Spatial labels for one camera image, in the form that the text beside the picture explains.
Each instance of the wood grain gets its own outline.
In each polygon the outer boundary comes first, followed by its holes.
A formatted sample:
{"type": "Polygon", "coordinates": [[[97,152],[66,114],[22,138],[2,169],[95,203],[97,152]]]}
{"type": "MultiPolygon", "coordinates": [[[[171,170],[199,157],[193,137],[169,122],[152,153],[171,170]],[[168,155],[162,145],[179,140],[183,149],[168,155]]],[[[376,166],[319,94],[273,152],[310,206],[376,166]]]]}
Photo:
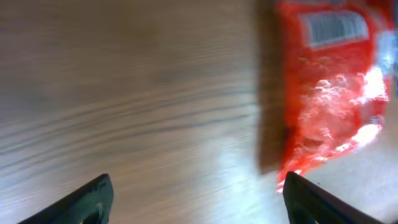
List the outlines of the wood grain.
{"type": "MultiPolygon", "coordinates": [[[[110,223],[287,223],[277,33],[252,0],[1,1],[2,223],[101,173],[110,223]]],[[[310,177],[385,218],[333,184],[341,169],[310,177]]]]}

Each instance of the food packet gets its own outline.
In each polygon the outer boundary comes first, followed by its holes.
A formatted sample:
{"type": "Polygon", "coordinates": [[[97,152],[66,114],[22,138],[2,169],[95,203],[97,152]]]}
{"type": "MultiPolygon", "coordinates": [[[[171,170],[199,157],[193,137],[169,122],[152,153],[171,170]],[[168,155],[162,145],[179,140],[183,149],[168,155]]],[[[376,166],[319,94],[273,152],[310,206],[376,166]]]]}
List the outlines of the food packet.
{"type": "Polygon", "coordinates": [[[393,0],[280,0],[285,122],[279,171],[304,174],[371,142],[396,54],[393,0]]]}

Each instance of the wooden surface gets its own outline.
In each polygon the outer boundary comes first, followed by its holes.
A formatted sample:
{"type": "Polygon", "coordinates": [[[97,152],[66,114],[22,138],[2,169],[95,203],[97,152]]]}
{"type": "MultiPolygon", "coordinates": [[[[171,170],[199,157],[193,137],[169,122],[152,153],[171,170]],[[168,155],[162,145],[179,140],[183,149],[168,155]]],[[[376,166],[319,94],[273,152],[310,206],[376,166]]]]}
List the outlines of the wooden surface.
{"type": "MultiPolygon", "coordinates": [[[[109,173],[110,223],[287,223],[281,81],[269,4],[1,1],[0,220],[109,173]]],[[[396,218],[394,125],[308,178],[396,218]]]]}

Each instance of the red snack wrapper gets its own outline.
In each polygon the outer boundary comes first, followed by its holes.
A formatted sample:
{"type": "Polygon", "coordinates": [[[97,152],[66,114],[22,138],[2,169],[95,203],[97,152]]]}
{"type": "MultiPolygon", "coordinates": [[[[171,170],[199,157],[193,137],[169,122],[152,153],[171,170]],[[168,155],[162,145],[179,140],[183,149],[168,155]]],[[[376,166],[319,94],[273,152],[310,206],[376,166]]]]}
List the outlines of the red snack wrapper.
{"type": "Polygon", "coordinates": [[[384,124],[395,44],[391,0],[281,0],[285,122],[279,172],[304,174],[371,142],[384,124]]]}

